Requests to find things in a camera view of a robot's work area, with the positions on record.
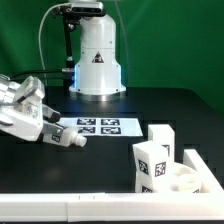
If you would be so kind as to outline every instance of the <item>white box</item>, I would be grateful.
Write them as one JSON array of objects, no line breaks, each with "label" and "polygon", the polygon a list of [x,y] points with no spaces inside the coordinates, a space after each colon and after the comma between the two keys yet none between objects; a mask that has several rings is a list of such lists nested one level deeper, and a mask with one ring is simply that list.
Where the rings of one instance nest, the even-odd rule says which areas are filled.
[{"label": "white box", "polygon": [[175,132],[168,124],[148,125],[148,140],[154,141],[167,148],[170,162],[175,156]]},{"label": "white box", "polygon": [[150,183],[153,189],[166,182],[168,166],[167,149],[152,141],[133,145],[136,170],[144,183]]}]

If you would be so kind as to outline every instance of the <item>black tabletop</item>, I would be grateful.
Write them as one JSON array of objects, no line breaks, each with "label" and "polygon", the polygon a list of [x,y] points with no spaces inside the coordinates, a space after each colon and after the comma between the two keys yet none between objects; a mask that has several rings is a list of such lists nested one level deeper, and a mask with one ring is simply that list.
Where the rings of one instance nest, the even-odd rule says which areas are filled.
[{"label": "black tabletop", "polygon": [[65,148],[0,132],[0,193],[134,193],[132,145],[147,140],[149,124],[174,129],[176,162],[195,148],[224,184],[224,118],[190,90],[128,88],[125,98],[86,102],[50,87],[45,103],[63,117],[137,118],[144,136],[91,136],[83,148]]}]

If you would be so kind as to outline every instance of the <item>white paper sheet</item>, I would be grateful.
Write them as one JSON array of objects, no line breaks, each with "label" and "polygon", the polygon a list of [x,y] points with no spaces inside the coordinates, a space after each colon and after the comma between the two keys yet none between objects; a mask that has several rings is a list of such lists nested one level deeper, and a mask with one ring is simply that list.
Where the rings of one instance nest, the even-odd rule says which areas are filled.
[{"label": "white paper sheet", "polygon": [[58,124],[77,127],[83,136],[143,136],[136,118],[62,117]]}]

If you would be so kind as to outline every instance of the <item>warning label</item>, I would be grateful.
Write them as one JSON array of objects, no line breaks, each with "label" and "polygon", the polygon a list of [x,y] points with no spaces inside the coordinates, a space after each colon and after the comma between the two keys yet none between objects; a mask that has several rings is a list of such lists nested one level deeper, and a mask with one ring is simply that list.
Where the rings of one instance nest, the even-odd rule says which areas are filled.
[{"label": "warning label", "polygon": [[100,52],[97,52],[96,56],[92,60],[93,63],[104,63],[103,58],[100,54]]}]

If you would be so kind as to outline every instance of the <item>green wall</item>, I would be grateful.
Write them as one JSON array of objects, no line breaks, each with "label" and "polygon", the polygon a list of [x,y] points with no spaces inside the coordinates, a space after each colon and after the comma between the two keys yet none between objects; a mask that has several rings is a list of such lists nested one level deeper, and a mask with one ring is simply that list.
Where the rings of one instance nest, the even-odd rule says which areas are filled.
[{"label": "green wall", "polygon": [[[46,10],[59,0],[1,0],[0,73],[41,69],[37,35]],[[124,36],[113,1],[102,1],[117,22],[117,60],[128,86],[191,89],[224,115],[224,1],[120,0]],[[79,29],[72,34],[79,59]],[[61,19],[49,16],[43,30],[48,69],[64,67]]]}]

